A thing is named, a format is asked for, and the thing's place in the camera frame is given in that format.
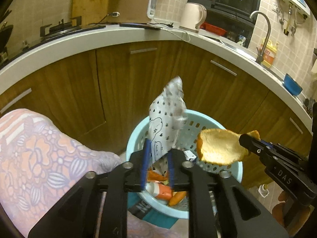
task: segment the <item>screw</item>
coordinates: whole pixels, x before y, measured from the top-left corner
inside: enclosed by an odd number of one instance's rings
[[[222,177],[222,178],[229,178],[229,177],[230,177],[230,174],[229,174],[228,171],[220,171],[220,172],[219,172],[219,175],[220,175],[220,177]]]
[[[133,164],[132,164],[131,162],[124,162],[124,163],[122,164],[122,166],[123,166],[123,168],[125,168],[125,169],[130,169],[130,168],[133,167]]]
[[[184,162],[182,163],[182,166],[185,167],[185,168],[191,168],[191,167],[194,166],[194,163],[191,162],[191,161],[184,161]]]
[[[88,179],[94,179],[96,177],[96,173],[94,171],[89,171],[85,176]]]

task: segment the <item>plastic bag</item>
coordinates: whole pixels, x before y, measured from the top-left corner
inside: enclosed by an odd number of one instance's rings
[[[183,128],[186,109],[180,77],[172,79],[150,105],[149,139],[154,164],[175,146],[179,130]]]

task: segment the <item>cabinet handle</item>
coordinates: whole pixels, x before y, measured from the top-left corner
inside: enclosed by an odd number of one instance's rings
[[[22,92],[20,95],[18,95],[16,98],[14,98],[11,102],[9,102],[4,108],[0,110],[0,113],[3,114],[10,106],[14,105],[16,102],[18,102],[21,98],[25,97],[27,94],[31,93],[32,89],[29,88],[28,90]]]
[[[130,51],[130,54],[138,54],[138,53],[143,53],[143,52],[149,52],[149,51],[156,51],[157,48],[156,47],[152,47],[152,48],[145,48],[145,49],[140,49],[140,50],[132,50]]]
[[[299,128],[299,126],[296,124],[296,122],[294,122],[294,120],[293,120],[292,118],[289,118],[289,120],[291,121],[292,124],[295,125],[295,127],[299,130],[299,132],[300,132],[301,134],[303,134],[303,131],[301,130],[301,128]]]
[[[237,76],[237,74],[236,74],[235,72],[231,71],[230,69],[226,68],[225,66],[223,66],[223,65],[221,65],[221,64],[219,64],[219,63],[217,63],[217,62],[215,62],[215,61],[213,61],[213,60],[210,60],[210,62],[213,63],[213,64],[215,64],[215,65],[217,65],[217,66],[220,67],[221,69],[223,69],[223,70],[229,72],[229,73],[232,74],[233,76],[235,76],[235,77]]]

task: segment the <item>patterned cloth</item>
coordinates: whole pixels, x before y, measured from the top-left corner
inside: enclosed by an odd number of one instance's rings
[[[41,114],[18,109],[0,119],[0,203],[25,237],[87,171],[101,174],[120,163],[116,154],[86,148]],[[128,236],[178,237],[131,214]]]

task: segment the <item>white countertop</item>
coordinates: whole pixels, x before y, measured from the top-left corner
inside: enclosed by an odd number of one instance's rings
[[[298,116],[311,132],[312,120],[302,107],[301,101],[292,96],[282,83],[254,61],[247,59],[218,42],[188,32],[190,44],[212,52],[241,68],[275,93]],[[0,94],[32,72],[63,58],[100,47],[123,43],[151,40],[179,40],[177,36],[188,40],[188,35],[179,29],[145,30],[110,25],[102,29],[88,30],[45,43],[22,54],[0,71]]]

